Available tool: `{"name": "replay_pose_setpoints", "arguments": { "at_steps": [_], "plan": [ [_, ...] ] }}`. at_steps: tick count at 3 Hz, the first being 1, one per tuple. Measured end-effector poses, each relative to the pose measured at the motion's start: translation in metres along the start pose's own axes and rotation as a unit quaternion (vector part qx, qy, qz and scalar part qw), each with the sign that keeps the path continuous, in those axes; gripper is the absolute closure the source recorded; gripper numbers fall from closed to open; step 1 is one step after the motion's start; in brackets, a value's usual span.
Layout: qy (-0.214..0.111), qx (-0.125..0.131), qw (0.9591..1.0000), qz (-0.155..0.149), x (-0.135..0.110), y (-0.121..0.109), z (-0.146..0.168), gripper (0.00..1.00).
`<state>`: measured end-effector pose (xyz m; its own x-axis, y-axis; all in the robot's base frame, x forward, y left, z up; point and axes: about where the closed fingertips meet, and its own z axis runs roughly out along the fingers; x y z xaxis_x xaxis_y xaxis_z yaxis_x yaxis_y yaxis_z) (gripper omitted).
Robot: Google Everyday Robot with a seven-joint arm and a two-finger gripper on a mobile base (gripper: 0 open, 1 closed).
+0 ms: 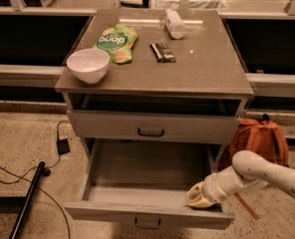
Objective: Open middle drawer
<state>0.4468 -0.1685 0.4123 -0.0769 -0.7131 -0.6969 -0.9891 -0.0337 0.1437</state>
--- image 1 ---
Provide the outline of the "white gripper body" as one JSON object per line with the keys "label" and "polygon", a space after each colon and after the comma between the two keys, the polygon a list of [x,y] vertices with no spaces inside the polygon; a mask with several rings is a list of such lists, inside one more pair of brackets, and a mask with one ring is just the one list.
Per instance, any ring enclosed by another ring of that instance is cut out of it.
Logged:
{"label": "white gripper body", "polygon": [[201,192],[211,203],[221,203],[231,194],[241,191],[247,185],[246,180],[232,166],[211,173],[203,180]]}

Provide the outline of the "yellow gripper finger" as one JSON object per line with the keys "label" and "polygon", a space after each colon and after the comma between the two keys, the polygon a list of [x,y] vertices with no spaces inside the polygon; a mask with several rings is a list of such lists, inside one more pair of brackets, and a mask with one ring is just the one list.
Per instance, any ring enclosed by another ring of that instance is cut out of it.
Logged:
{"label": "yellow gripper finger", "polygon": [[205,208],[209,208],[213,206],[214,202],[208,199],[200,199],[200,200],[197,200],[196,202],[188,202],[187,205],[195,209],[205,209]]}
{"label": "yellow gripper finger", "polygon": [[202,198],[202,182],[194,184],[186,193],[187,200],[199,200]]}

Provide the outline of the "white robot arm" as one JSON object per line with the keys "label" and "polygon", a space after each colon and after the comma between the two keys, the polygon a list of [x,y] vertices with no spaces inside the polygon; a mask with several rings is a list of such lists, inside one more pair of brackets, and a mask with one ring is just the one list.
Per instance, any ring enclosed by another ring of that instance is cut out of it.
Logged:
{"label": "white robot arm", "polygon": [[250,215],[258,219],[239,193],[267,184],[295,199],[295,169],[269,162],[253,151],[240,150],[232,157],[230,166],[193,185],[186,193],[185,202],[191,208],[204,209],[234,195]]}

